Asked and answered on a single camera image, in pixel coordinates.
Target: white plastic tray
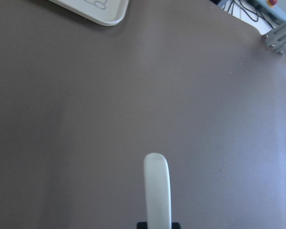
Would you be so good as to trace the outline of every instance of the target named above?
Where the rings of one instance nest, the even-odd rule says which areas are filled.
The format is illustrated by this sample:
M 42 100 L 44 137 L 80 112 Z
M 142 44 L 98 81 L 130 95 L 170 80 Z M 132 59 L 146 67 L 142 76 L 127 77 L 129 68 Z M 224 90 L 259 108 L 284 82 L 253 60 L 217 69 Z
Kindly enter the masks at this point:
M 118 24 L 129 0 L 50 0 L 100 25 Z

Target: gray table surface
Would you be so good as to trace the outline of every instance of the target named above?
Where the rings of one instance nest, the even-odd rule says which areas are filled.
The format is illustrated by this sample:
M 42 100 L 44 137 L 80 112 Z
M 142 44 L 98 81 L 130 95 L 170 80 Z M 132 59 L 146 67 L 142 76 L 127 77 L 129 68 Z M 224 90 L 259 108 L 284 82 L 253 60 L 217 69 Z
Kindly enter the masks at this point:
M 135 229 L 150 152 L 183 229 L 286 229 L 286 55 L 207 0 L 0 0 L 0 229 Z

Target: cable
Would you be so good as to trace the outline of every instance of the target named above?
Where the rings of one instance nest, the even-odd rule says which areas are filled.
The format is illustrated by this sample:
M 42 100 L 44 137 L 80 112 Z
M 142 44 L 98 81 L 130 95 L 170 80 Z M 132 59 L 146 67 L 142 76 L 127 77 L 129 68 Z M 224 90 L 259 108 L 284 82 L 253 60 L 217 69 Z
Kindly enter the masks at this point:
M 262 12 L 261 12 L 260 10 L 258 10 L 258 9 L 256 9 L 256 10 L 260 13 L 261 18 L 262 18 L 272 29 L 274 29 L 274 26 L 264 17 L 264 15 L 262 14 Z
M 252 20 L 252 21 L 254 21 L 254 22 L 258 22 L 258 15 L 256 14 L 256 13 L 253 13 L 254 15 L 256 15 L 257 16 L 257 18 L 256 19 L 254 19 L 254 18 L 252 18 L 250 15 L 249 15 L 249 13 L 244 9 L 244 8 L 242 8 L 242 6 L 241 5 L 239 5 L 238 3 L 236 3 L 235 2 L 235 4 Z
M 263 19 L 272 29 L 274 29 L 274 26 L 265 18 L 265 16 L 261 13 L 261 11 L 259 10 L 258 7 L 253 6 L 255 9 L 255 12 L 248 9 L 246 6 L 243 5 L 242 0 L 239 0 L 239 4 L 235 1 L 235 0 L 231 0 L 230 5 L 228 7 L 227 12 L 230 13 L 230 9 L 232 8 L 232 12 L 230 14 L 233 15 L 233 10 L 234 10 L 234 4 L 236 4 L 241 11 L 243 11 L 252 21 L 254 22 L 258 22 L 258 19 L 261 18 Z M 252 18 L 252 16 L 250 16 L 250 14 L 248 13 L 252 13 L 256 16 L 256 19 Z
M 229 11 L 230 11 L 230 8 L 231 8 L 231 6 L 234 4 L 234 1 L 235 1 L 235 0 L 231 0 L 231 2 L 230 2 L 230 5 L 229 5 L 229 8 L 228 8 L 227 12 L 229 12 Z

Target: metal bracket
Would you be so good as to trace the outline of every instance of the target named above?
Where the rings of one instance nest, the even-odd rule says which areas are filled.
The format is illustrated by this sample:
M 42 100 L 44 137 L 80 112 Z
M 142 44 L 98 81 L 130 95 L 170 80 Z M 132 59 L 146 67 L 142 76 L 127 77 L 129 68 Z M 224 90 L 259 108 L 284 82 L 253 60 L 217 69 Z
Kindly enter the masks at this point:
M 286 21 L 263 35 L 267 46 L 278 54 L 286 53 Z

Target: red button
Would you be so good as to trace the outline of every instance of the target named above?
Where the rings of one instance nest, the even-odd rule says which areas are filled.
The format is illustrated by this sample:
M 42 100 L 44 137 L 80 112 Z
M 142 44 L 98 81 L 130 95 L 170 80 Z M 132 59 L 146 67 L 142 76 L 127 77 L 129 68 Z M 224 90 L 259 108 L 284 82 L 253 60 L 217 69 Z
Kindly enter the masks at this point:
M 267 3 L 268 3 L 270 6 L 274 6 L 275 4 L 277 4 L 277 0 L 267 0 Z

